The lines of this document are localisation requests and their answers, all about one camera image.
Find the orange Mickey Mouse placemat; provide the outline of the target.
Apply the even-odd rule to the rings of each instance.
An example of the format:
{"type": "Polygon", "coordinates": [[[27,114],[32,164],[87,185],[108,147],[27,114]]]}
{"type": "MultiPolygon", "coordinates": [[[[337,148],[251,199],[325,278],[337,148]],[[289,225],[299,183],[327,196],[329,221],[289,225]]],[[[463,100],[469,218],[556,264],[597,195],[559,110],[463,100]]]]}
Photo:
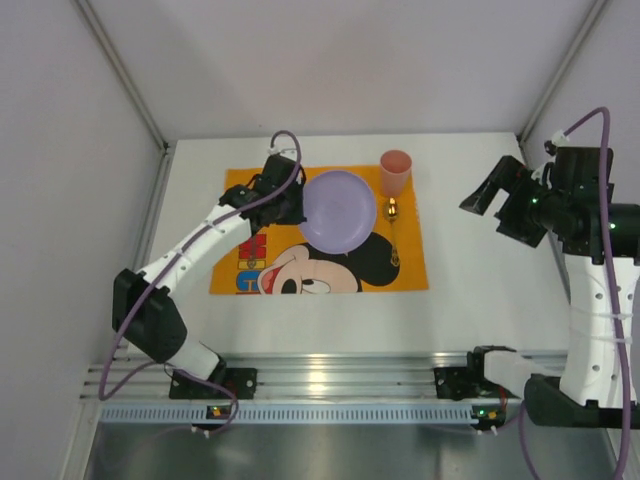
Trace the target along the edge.
{"type": "Polygon", "coordinates": [[[338,294],[407,292],[429,288],[421,226],[413,182],[397,199],[395,222],[399,267],[391,264],[390,227],[383,216],[386,202],[379,194],[379,168],[346,166],[374,192],[378,218],[373,232],[347,254],[326,254],[312,247],[296,226],[272,225],[266,236],[263,269],[249,269],[249,240],[227,254],[213,269],[211,295],[338,294]]]}

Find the lilac plate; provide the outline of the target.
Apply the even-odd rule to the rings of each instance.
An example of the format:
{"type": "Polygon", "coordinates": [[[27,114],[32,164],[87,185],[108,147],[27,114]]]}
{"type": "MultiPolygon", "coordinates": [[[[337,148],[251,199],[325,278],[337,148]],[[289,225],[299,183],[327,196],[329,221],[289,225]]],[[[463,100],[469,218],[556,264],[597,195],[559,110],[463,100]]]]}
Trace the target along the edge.
{"type": "Polygon", "coordinates": [[[326,254],[346,254],[360,247],[373,232],[376,199],[359,175],[329,170],[303,189],[306,221],[299,225],[305,240],[326,254]]]}

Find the gold spoon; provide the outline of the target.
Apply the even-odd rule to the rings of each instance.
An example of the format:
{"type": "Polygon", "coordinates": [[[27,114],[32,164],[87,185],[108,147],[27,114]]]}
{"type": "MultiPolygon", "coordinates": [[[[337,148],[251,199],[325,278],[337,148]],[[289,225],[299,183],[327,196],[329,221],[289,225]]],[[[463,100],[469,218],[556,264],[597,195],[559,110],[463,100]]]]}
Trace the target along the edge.
{"type": "Polygon", "coordinates": [[[399,210],[397,200],[393,197],[389,197],[383,206],[383,216],[387,221],[390,227],[390,243],[391,243],[391,264],[394,267],[399,267],[401,264],[397,241],[396,241],[396,230],[395,230],[395,222],[399,218],[399,210]]]}

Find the red cup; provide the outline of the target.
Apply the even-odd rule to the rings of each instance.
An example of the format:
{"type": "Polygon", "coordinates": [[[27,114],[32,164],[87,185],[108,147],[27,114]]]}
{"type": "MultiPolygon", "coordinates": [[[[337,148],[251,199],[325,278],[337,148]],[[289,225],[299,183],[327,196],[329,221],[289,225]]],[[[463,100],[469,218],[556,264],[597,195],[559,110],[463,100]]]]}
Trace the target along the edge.
{"type": "Polygon", "coordinates": [[[397,197],[409,180],[412,158],[404,151],[389,150],[381,156],[379,165],[382,195],[397,197]]]}

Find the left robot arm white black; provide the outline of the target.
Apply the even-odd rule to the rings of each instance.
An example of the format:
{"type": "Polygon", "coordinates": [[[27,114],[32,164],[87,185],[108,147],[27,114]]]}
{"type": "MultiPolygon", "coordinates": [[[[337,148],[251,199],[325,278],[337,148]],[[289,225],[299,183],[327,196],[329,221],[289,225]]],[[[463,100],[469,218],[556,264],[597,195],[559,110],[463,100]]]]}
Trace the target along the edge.
{"type": "Polygon", "coordinates": [[[226,365],[186,326],[179,303],[227,253],[272,225],[298,225],[306,174],[301,162],[270,155],[247,184],[230,187],[207,217],[169,252],[114,281],[112,328],[157,364],[219,383],[226,365]]]}

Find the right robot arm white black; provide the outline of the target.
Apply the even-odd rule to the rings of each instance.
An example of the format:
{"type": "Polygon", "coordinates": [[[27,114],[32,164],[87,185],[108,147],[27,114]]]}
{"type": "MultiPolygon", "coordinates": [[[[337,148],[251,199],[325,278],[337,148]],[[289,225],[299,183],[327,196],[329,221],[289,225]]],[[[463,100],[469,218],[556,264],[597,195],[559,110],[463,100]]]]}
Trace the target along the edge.
{"type": "Polygon", "coordinates": [[[547,233],[562,244],[569,274],[569,347],[555,376],[508,347],[479,346],[467,355],[475,375],[523,400],[538,426],[620,429],[623,373],[619,346],[631,345],[634,293],[639,280],[639,207],[607,203],[616,272],[610,292],[601,240],[599,178],[610,175],[596,147],[558,147],[537,171],[502,157],[478,189],[460,204],[483,215],[499,191],[507,198],[496,213],[498,232],[536,247],[547,233]],[[619,299],[619,309],[611,298],[619,299]]]}

